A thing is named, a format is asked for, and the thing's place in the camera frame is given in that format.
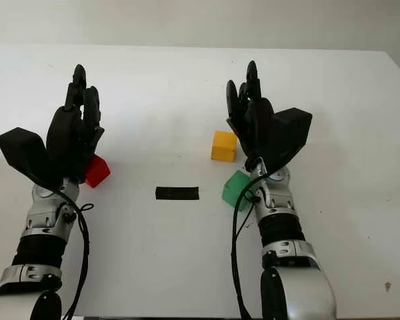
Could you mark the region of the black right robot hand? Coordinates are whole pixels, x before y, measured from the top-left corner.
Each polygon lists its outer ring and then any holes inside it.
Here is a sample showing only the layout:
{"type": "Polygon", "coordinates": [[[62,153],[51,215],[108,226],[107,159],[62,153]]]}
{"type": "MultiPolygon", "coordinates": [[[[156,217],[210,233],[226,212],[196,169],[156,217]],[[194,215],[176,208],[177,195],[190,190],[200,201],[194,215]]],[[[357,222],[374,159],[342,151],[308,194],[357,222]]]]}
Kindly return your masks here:
{"type": "Polygon", "coordinates": [[[247,66],[246,81],[237,88],[232,80],[227,82],[227,123],[239,139],[246,155],[245,169],[251,172],[265,154],[274,114],[271,103],[262,97],[261,83],[254,60],[247,66]]]}

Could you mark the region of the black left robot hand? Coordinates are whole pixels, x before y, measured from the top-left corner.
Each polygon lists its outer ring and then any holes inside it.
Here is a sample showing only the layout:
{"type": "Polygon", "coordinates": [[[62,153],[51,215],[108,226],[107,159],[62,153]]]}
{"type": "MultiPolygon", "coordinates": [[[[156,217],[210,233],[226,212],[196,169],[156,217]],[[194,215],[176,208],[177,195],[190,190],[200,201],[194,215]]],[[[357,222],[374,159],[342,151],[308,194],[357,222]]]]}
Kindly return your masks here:
{"type": "Polygon", "coordinates": [[[85,68],[75,67],[64,106],[58,108],[49,126],[46,149],[58,172],[74,182],[85,182],[85,170],[104,133],[100,126],[99,92],[87,86],[85,68]]]}

